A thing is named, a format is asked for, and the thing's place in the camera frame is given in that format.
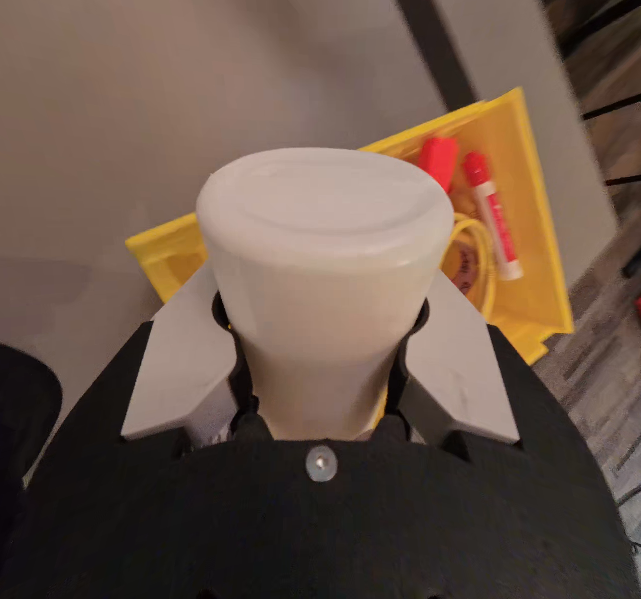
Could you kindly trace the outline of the yellow plastic bin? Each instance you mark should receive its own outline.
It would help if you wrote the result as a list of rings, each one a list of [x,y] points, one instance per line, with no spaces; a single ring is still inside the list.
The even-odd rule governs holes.
[[[515,88],[360,149],[414,163],[432,136],[453,137],[461,155],[478,151],[487,159],[524,277],[497,282],[486,320],[533,366],[548,352],[544,342],[572,333],[574,324],[524,90]],[[131,236],[124,244],[163,303],[207,257],[194,213]]]

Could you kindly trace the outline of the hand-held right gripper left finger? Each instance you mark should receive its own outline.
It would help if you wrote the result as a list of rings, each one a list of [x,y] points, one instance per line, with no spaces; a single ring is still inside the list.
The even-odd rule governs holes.
[[[153,318],[121,435],[185,431],[196,448],[225,442],[257,412],[249,363],[205,263]]]

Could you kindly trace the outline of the red and white marker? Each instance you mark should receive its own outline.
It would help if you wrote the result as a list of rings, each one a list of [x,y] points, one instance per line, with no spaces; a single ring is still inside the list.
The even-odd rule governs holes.
[[[502,201],[484,155],[472,151],[463,158],[463,173],[476,201],[479,214],[490,233],[499,276],[504,281],[523,278],[515,244]]]

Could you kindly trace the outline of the white bottle with black cap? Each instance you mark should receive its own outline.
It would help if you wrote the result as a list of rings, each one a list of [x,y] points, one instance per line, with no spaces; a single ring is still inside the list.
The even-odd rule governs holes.
[[[449,242],[445,191],[389,156],[283,148],[214,172],[196,216],[271,434],[356,438]]]

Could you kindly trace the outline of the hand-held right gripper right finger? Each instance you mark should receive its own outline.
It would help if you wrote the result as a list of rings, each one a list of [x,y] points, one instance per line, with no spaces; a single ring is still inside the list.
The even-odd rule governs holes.
[[[399,413],[428,444],[453,431],[519,441],[485,318],[441,271],[398,346],[386,413]]]

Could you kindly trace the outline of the red packet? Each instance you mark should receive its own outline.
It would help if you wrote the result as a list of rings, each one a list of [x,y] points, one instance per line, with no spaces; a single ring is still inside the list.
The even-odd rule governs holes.
[[[434,136],[427,139],[419,153],[417,166],[450,193],[458,160],[459,145],[455,138]]]

